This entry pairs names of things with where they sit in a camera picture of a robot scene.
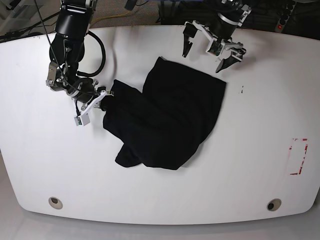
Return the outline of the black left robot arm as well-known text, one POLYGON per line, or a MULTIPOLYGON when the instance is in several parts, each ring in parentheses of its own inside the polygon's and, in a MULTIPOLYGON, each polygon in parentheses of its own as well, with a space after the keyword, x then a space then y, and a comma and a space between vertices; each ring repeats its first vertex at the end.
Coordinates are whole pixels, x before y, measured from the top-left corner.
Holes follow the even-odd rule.
POLYGON ((196 33, 202 33, 209 41, 206 53, 216 57, 220 63, 216 73, 240 63, 247 50, 241 42, 234 42, 232 35, 237 27, 243 25, 252 11, 252 5, 245 0, 216 0, 217 8, 210 24, 202 24, 197 20, 185 22, 183 30, 183 51, 185 58, 189 54, 193 43, 191 39, 196 33))

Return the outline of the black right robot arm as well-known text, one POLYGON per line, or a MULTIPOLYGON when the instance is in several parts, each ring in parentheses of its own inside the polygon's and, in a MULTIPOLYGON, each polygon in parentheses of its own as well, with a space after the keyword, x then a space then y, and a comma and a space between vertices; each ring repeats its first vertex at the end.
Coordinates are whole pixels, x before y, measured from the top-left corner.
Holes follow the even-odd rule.
POLYGON ((46 85, 55 92, 64 91, 86 108, 105 90, 96 87, 97 76, 106 63, 106 49, 101 39, 90 31, 97 2, 95 0, 63 0, 55 25, 55 37, 49 42, 50 64, 46 85), (86 36, 94 38, 100 46, 102 60, 93 73, 79 70, 85 55, 86 36))

